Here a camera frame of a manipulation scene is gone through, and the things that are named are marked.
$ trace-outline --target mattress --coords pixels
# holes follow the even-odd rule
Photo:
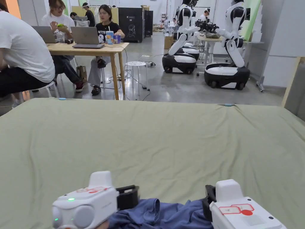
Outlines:
[[[281,107],[32,99],[0,117],[0,228],[52,228],[57,197],[110,170],[115,187],[185,203],[235,179],[304,228],[305,126]]]

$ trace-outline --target wheel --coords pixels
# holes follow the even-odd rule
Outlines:
[[[216,88],[217,82],[216,81],[212,81],[211,83],[211,88]]]
[[[172,73],[173,69],[171,67],[164,67],[165,73]]]
[[[192,69],[192,68],[188,68],[188,69],[186,70],[186,73],[187,73],[188,75],[192,74],[192,73],[193,73],[193,69]]]
[[[240,83],[239,85],[238,85],[238,90],[243,90],[244,89],[244,87],[245,87],[245,84],[244,83]]]

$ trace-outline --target paper bag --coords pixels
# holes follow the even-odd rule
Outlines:
[[[77,75],[81,78],[81,81],[83,83],[88,81],[87,78],[87,70],[85,66],[78,66],[77,68]]]

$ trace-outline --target black t-shirt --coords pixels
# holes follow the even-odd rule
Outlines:
[[[113,31],[113,33],[116,33],[118,30],[120,30],[120,27],[117,23],[110,22],[109,25],[103,25],[102,23],[98,23],[96,25],[97,33],[99,34],[99,37],[106,42],[106,31]]]
[[[89,27],[94,27],[95,26],[95,19],[94,15],[91,10],[87,10],[86,16],[88,18],[88,21],[90,21]]]

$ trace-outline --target plastic cup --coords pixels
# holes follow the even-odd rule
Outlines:
[[[121,35],[114,35],[113,36],[113,43],[120,44],[121,43]]]
[[[106,39],[109,45],[113,45],[113,31],[106,31]]]

